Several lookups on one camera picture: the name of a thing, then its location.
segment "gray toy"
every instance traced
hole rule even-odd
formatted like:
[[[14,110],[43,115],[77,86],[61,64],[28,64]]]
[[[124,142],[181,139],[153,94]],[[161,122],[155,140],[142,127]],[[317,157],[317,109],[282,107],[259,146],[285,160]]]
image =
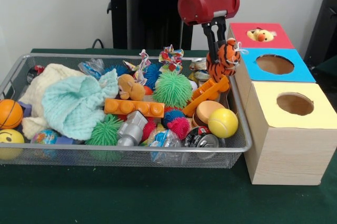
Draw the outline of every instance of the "gray toy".
[[[119,137],[118,146],[138,146],[143,136],[143,129],[147,124],[147,119],[140,111],[134,111],[127,116],[117,134]]]

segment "green koosh ball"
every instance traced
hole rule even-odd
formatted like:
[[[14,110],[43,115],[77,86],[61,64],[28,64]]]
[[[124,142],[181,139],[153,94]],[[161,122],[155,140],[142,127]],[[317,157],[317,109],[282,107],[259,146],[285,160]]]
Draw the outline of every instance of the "green koosh ball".
[[[184,108],[192,98],[192,86],[186,76],[167,71],[160,75],[152,97],[166,106]]]
[[[116,146],[117,131],[121,127],[123,121],[118,119],[117,116],[108,114],[103,122],[99,122],[92,134],[91,138],[86,141],[87,145],[99,146]],[[102,161],[116,161],[121,158],[121,153],[111,150],[92,150],[90,154]]]

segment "soda can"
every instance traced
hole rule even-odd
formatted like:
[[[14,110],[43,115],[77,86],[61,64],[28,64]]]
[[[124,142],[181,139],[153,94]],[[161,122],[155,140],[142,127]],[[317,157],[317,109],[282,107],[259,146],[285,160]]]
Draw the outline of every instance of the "soda can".
[[[219,148],[219,139],[214,136],[208,127],[198,126],[192,129],[185,139],[185,147],[190,148]],[[203,160],[212,158],[216,153],[197,153]]]

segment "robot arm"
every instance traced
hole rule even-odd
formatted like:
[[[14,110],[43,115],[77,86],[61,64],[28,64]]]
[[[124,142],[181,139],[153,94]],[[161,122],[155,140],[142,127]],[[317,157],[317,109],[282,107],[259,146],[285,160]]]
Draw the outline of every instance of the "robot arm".
[[[240,0],[179,0],[178,11],[187,25],[201,24],[207,37],[211,59],[217,61],[219,47],[226,43],[226,18],[238,12]],[[217,25],[217,41],[212,26]]]

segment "metal basket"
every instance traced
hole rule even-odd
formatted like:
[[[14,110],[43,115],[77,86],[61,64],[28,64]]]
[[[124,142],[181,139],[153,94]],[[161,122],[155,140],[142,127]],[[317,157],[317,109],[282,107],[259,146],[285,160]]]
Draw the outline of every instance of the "metal basket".
[[[127,60],[138,65],[140,56],[118,55],[69,55],[69,54],[28,54],[22,56],[11,68],[0,85],[1,98],[18,100],[28,88],[26,76],[35,65],[47,66],[50,63],[63,64],[78,70],[78,64],[90,58],[102,59],[106,67],[119,65]],[[195,58],[183,58],[183,74],[190,73],[189,64]],[[150,57],[152,62],[157,57]],[[21,152],[11,160],[0,159],[0,164],[38,165],[89,165],[126,167],[180,167],[180,168],[231,168],[241,153],[252,144],[249,126],[242,109],[240,97],[233,77],[230,77],[231,90],[223,94],[220,102],[233,110],[239,119],[239,129],[228,139],[222,139],[220,148],[154,148],[119,147],[92,145],[42,145],[0,143],[0,158],[5,154]],[[152,156],[159,154],[160,162]]]

